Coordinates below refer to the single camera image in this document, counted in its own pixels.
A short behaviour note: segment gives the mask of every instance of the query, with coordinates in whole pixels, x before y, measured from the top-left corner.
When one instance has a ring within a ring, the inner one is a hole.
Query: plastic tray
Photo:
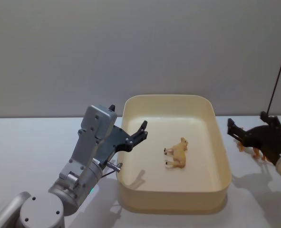
[[[210,213],[225,204],[231,171],[211,103],[195,95],[140,95],[125,105],[122,128],[134,133],[148,121],[148,138],[119,152],[123,206],[143,213]],[[186,166],[165,167],[164,148],[184,137]]]

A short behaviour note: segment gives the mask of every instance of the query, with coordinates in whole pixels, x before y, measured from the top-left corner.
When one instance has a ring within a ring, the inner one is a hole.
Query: white backdrop
[[[121,114],[138,94],[258,114],[280,64],[278,0],[0,0],[0,117]]]

